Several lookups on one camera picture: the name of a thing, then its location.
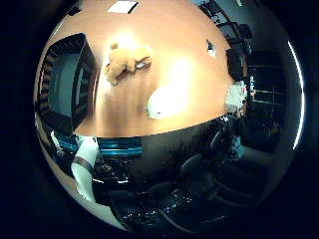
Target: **wooden table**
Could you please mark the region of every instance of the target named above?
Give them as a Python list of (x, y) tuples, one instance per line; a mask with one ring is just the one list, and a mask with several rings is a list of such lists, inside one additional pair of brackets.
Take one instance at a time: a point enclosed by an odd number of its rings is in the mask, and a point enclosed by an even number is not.
[[(232, 78), (227, 71), (229, 45), (218, 28), (188, 0), (140, 0), (132, 14), (108, 13), (115, 3), (83, 1), (83, 11), (66, 16), (47, 42), (79, 32), (86, 34), (101, 69), (109, 46), (147, 45), (154, 50), (152, 65), (126, 74), (111, 87), (103, 74), (97, 79), (94, 111), (75, 133), (100, 137), (150, 135), (193, 126), (225, 114), (225, 97)], [(216, 49), (207, 54), (206, 40)], [(185, 98), (185, 108), (167, 119), (149, 119), (145, 107), (159, 87), (173, 84), (176, 96)]]

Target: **table top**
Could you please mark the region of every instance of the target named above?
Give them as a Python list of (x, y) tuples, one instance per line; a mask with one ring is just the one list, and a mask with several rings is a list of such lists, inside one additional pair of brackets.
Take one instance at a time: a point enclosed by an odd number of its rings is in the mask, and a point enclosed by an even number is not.
[[(188, 0), (140, 0), (131, 14), (108, 13), (115, 3), (83, 1), (83, 11), (66, 16), (48, 40), (47, 49), (67, 36), (85, 33), (103, 68), (110, 45), (149, 46), (154, 51), (150, 67), (125, 74), (116, 87), (98, 75), (94, 111), (75, 130), (76, 134), (129, 137), (177, 130), (225, 114), (225, 98), (233, 79), (227, 70), (229, 45), (222, 33), (197, 6)], [(207, 53), (206, 40), (215, 47), (215, 58)], [(149, 119), (146, 106), (152, 93), (175, 86), (183, 110), (167, 119)]]

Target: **white object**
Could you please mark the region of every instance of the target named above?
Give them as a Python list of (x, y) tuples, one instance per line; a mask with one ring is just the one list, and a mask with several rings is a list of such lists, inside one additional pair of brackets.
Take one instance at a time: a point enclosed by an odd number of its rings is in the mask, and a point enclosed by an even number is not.
[(155, 90), (148, 101), (147, 112), (151, 119), (165, 119), (182, 111), (183, 103), (171, 86)]
[(107, 55), (107, 56), (105, 57), (104, 65), (107, 66), (110, 62), (111, 62), (111, 61), (110, 61), (110, 57), (109, 57), (109, 55)]
[(109, 8), (108, 12), (113, 13), (129, 13), (137, 2), (132, 1), (118, 1)]
[[(98, 144), (93, 140), (92, 137), (86, 136), (83, 140), (79, 150), (75, 157), (84, 159), (92, 168), (96, 162), (99, 152)], [(87, 200), (95, 202), (96, 199), (92, 189), (92, 174), (83, 165), (72, 162), (71, 164), (72, 173), (77, 182), (78, 192)]]
[(51, 136), (51, 139), (52, 139), (53, 144), (54, 144), (54, 145), (56, 146), (56, 148), (57, 148), (57, 154), (58, 154), (58, 156), (63, 157), (63, 156), (64, 156), (64, 151), (63, 151), (63, 149), (60, 147), (59, 141), (56, 139), (56, 136), (54, 135), (54, 132), (53, 132), (53, 131), (51, 132), (50, 136)]
[(221, 120), (224, 120), (225, 122), (229, 121), (228, 117), (221, 117)]
[(228, 113), (235, 113), (242, 107), (242, 101), (245, 99), (245, 92), (242, 84), (231, 85), (226, 97), (226, 110)]
[(137, 68), (140, 69), (145, 65), (145, 63), (141, 62), (141, 63), (137, 63)]

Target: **teddy bear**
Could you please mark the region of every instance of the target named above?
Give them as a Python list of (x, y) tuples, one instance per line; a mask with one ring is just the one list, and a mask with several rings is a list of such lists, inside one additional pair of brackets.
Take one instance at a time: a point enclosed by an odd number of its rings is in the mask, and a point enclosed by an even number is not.
[(117, 43), (113, 43), (111, 50), (109, 63), (106, 65), (106, 75), (113, 86), (118, 84), (117, 77), (123, 71), (133, 73), (136, 68), (140, 69), (152, 62), (152, 51), (147, 47), (138, 47), (131, 50), (119, 48)]

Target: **white cloth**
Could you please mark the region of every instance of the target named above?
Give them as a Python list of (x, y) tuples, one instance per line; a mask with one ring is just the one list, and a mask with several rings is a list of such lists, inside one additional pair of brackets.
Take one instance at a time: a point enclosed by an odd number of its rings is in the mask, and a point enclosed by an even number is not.
[(228, 113), (235, 113), (242, 108), (242, 101), (246, 98), (247, 91), (243, 82), (233, 84), (229, 87), (226, 97), (226, 110)]
[[(82, 136), (80, 138), (81, 146), (79, 147), (76, 156), (88, 162), (92, 168), (96, 162), (99, 146), (90, 136)], [(87, 200), (95, 202), (92, 188), (92, 174), (83, 165), (72, 162), (71, 170), (77, 182), (78, 192)]]

